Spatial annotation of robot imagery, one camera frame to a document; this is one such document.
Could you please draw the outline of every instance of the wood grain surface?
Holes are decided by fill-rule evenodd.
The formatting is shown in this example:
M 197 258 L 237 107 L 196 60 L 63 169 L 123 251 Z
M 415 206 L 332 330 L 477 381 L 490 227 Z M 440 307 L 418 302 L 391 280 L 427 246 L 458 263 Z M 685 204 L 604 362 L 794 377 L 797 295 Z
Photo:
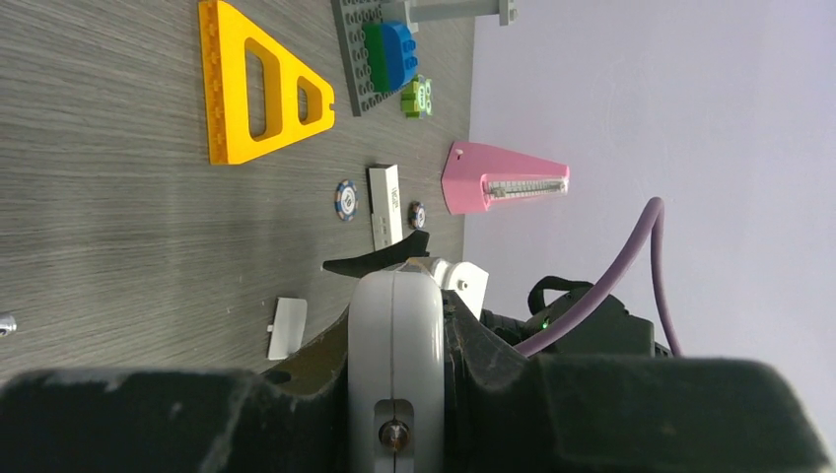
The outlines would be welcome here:
M 194 1 L 5 0 L 0 16 L 0 381 L 55 366 L 263 370 L 275 300 L 309 301 L 306 340 L 355 281 L 324 259 L 372 250 L 365 168 L 398 164 L 434 255 L 460 259 L 441 172 L 469 128 L 473 21 L 422 25 L 431 119 L 397 97 L 351 115 L 328 0 L 238 0 L 325 78 L 336 126 L 240 167 L 208 163 Z M 361 189 L 343 223 L 344 178 Z

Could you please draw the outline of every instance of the white rectangular block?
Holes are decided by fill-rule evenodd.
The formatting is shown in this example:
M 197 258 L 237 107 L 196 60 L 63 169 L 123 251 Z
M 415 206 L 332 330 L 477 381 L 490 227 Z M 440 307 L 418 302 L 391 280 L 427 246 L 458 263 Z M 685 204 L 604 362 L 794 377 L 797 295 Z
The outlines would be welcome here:
M 369 186 L 372 189 L 372 236 L 375 250 L 378 250 L 403 239 L 397 165 L 369 168 Z
M 308 318 L 308 301 L 279 298 L 273 324 L 267 326 L 270 345 L 267 360 L 284 360 L 302 347 L 305 319 Z

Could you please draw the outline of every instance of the poker chip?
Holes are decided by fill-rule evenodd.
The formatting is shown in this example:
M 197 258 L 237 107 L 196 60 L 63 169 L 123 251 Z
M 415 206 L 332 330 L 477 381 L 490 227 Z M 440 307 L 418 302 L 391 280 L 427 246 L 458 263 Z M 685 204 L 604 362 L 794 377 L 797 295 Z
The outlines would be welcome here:
M 357 186 L 345 179 L 337 186 L 334 193 L 334 208 L 340 220 L 349 222 L 357 213 Z
M 423 229 L 426 221 L 427 211 L 424 209 L 424 204 L 421 202 L 413 202 L 409 206 L 409 227 Z

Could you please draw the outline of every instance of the metal screw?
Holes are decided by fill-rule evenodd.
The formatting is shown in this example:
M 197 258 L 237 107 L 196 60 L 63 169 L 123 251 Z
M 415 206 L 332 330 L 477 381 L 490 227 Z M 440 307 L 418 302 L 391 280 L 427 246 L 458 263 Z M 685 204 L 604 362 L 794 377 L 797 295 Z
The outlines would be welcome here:
M 381 444 L 395 453 L 409 445 L 409 428 L 395 419 L 383 424 L 379 436 Z
M 0 337 L 5 337 L 17 329 L 15 317 L 8 313 L 0 313 Z

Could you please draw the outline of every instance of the yellow triangular lego piece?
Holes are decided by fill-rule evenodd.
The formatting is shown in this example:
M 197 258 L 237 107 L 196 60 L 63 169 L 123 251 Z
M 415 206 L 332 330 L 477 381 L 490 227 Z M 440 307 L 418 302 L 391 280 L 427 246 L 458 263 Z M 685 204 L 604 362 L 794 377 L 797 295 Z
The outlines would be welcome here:
M 240 165 L 334 126 L 334 89 L 284 46 L 232 5 L 203 0 L 200 40 L 209 162 Z M 246 52 L 264 65 L 266 129 L 249 134 Z M 308 117 L 299 119 L 298 88 L 308 96 Z

